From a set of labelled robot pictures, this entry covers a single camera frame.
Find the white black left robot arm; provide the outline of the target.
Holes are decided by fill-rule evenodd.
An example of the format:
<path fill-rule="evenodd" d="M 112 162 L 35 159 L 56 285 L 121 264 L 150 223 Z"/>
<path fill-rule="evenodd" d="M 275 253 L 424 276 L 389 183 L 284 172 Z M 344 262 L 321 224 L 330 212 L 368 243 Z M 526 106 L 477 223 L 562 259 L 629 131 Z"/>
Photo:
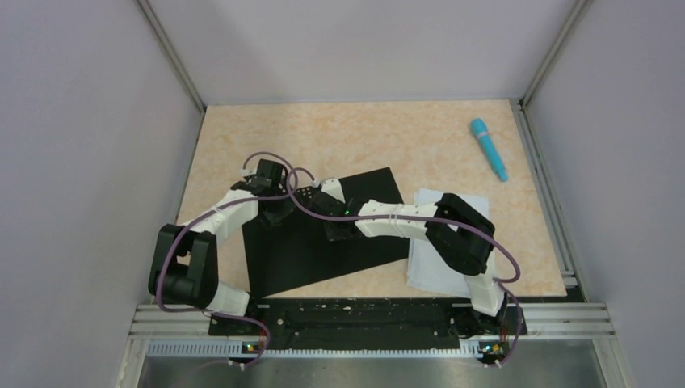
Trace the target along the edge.
<path fill-rule="evenodd" d="M 246 223 L 278 221 L 292 210 L 286 202 L 288 163 L 262 159 L 209 209 L 158 232 L 148 288 L 162 310 L 204 310 L 242 317 L 250 294 L 222 282 L 219 246 Z"/>

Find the white A4 file folder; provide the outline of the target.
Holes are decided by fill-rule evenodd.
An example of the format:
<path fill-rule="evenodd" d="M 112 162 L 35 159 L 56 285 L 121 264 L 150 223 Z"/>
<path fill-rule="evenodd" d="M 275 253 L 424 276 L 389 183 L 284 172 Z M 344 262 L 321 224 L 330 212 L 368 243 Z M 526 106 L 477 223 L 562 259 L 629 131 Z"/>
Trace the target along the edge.
<path fill-rule="evenodd" d="M 330 241 L 326 223 L 294 209 L 272 226 L 259 216 L 242 227 L 250 293 L 268 297 L 389 264 L 409 255 L 406 238 L 363 235 Z"/>

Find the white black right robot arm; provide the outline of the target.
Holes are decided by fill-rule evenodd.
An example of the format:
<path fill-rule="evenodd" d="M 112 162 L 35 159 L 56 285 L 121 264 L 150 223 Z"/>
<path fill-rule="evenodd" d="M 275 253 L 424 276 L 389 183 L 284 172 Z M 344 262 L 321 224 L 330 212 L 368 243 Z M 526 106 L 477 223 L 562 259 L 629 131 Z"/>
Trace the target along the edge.
<path fill-rule="evenodd" d="M 328 179 L 305 202 L 305 208 L 325 222 L 330 241 L 364 236 L 430 243 L 448 268 L 464 276 L 474 314 L 502 320 L 507 296 L 495 280 L 495 227 L 473 206 L 452 193 L 425 205 L 343 199 L 339 182 Z"/>

